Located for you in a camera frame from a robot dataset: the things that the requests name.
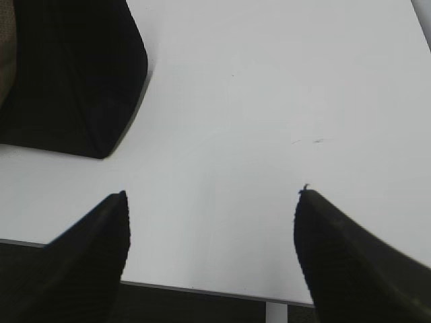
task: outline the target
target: table surface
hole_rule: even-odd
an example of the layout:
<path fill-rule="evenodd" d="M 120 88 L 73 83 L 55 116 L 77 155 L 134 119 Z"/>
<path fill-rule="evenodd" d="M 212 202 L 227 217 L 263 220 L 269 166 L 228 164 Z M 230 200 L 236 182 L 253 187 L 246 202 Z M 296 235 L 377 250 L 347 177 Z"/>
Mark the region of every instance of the table surface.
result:
<path fill-rule="evenodd" d="M 309 183 L 431 266 L 431 54 L 409 0 L 129 0 L 150 57 L 103 160 L 0 145 L 0 238 L 48 243 L 129 196 L 123 280 L 311 303 Z"/>

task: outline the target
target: white surface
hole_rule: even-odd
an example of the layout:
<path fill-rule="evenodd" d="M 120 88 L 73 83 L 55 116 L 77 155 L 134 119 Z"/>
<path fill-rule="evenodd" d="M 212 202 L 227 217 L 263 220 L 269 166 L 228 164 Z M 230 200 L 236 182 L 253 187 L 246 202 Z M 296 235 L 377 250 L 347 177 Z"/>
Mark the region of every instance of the white surface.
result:
<path fill-rule="evenodd" d="M 288 306 L 286 304 L 267 303 L 266 323 L 288 323 Z"/>
<path fill-rule="evenodd" d="M 135 281 L 311 303 L 298 191 L 431 265 L 431 55 L 408 0 L 130 0 L 153 70 L 104 160 L 0 146 L 0 238 L 129 195 Z"/>

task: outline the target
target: dark cushion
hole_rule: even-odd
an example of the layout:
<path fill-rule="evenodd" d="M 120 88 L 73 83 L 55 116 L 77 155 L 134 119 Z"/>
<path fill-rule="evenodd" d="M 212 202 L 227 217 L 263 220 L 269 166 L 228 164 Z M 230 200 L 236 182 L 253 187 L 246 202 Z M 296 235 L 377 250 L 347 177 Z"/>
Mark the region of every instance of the dark cushion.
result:
<path fill-rule="evenodd" d="M 136 109 L 147 55 L 125 0 L 15 0 L 17 79 L 0 143 L 108 156 Z"/>
<path fill-rule="evenodd" d="M 16 72 L 16 24 L 13 0 L 0 0 L 0 108 Z"/>

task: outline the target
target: black bag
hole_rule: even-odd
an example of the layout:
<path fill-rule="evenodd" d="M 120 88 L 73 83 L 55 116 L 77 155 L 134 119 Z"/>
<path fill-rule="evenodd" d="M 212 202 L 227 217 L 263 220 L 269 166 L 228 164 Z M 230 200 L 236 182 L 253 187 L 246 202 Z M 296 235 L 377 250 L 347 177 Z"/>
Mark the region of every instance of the black bag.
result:
<path fill-rule="evenodd" d="M 146 51 L 126 1 L 13 4 L 17 73 L 0 107 L 0 143 L 108 156 L 147 75 Z"/>
<path fill-rule="evenodd" d="M 127 197 L 112 194 L 43 249 L 1 268 L 0 322 L 106 322 L 129 246 Z"/>
<path fill-rule="evenodd" d="M 431 270 L 314 190 L 301 191 L 294 242 L 321 323 L 431 322 Z"/>

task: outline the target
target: scuff mark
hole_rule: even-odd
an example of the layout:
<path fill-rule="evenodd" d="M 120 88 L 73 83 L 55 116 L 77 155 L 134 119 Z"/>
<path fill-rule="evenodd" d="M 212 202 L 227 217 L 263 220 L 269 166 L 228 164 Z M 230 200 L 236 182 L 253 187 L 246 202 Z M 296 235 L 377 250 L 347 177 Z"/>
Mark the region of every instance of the scuff mark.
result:
<path fill-rule="evenodd" d="M 312 143 L 323 143 L 324 141 L 328 141 L 328 140 L 330 139 L 317 139 L 317 140 L 314 140 Z"/>

